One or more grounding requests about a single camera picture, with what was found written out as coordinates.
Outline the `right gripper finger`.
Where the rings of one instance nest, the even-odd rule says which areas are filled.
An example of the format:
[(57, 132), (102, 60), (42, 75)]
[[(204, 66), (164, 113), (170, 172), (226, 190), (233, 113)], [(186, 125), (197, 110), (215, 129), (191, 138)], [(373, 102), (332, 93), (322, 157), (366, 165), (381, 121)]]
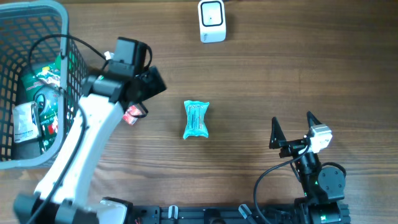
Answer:
[(270, 149), (278, 149), (285, 146), (287, 142), (282, 128), (278, 122), (276, 117), (272, 118), (272, 127), (271, 127), (271, 136), (269, 141), (269, 148)]
[(313, 115), (311, 111), (307, 112), (307, 122), (308, 127), (311, 128), (312, 126), (321, 125), (322, 123)]

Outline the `small red white box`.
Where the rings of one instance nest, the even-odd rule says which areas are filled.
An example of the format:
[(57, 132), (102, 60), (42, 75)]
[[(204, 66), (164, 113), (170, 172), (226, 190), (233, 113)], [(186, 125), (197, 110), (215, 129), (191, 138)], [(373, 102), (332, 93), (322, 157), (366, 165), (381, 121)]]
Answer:
[(143, 115), (143, 113), (139, 107), (132, 105), (123, 115), (123, 120), (129, 125), (134, 125), (134, 123), (139, 119), (140, 115)]

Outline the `teal tissue pack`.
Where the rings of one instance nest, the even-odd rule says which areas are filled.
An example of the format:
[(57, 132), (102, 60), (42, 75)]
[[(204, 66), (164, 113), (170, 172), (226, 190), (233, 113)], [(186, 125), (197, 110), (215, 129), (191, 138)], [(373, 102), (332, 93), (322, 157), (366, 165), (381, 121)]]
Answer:
[(184, 107), (187, 114), (187, 125), (183, 134), (183, 138), (188, 137), (209, 137), (208, 129), (205, 124), (205, 115), (209, 107), (209, 102), (201, 101), (184, 101)]

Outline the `green 3M glove package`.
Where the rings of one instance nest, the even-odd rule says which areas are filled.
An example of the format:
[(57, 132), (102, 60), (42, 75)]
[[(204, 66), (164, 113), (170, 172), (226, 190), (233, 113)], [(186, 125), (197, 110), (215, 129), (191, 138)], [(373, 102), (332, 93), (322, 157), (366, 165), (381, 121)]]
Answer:
[(58, 98), (55, 90), (60, 86), (60, 60), (35, 66), (34, 75), (23, 74), (21, 80), (28, 101), (35, 101), (38, 106), (39, 122), (42, 135), (39, 140), (41, 154), (47, 152), (58, 134)]

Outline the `white blue plaster pack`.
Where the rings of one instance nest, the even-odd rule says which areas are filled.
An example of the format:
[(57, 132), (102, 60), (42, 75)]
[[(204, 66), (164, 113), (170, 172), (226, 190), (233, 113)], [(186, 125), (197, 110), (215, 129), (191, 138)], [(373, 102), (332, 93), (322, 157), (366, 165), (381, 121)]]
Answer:
[(38, 105), (35, 101), (23, 103), (12, 110), (14, 118), (14, 142), (31, 141), (41, 137)]

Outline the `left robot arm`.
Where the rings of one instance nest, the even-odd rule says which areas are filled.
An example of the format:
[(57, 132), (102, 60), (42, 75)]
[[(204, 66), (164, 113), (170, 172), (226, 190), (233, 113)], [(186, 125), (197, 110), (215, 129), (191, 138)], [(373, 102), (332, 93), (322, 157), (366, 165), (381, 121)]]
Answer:
[(112, 59), (81, 83), (75, 120), (52, 167), (33, 195), (20, 194), (14, 212), (20, 223), (128, 223), (133, 204), (117, 198), (86, 202), (105, 144), (131, 105), (148, 114), (143, 101), (165, 91), (158, 69), (146, 59), (151, 48), (118, 38)]

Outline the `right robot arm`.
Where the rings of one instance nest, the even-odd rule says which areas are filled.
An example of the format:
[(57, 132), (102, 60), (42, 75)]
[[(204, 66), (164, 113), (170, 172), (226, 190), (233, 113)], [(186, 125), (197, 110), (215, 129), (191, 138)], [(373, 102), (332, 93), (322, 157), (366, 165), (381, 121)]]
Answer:
[(288, 141), (276, 117), (272, 118), (269, 147), (280, 149), (281, 158), (291, 157), (292, 169), (303, 188), (304, 196), (296, 198), (290, 215), (282, 215), (290, 223), (350, 223), (345, 198), (346, 170), (334, 162), (320, 162), (318, 153), (326, 149), (333, 137), (331, 129), (311, 113), (307, 113), (308, 133), (301, 139)]

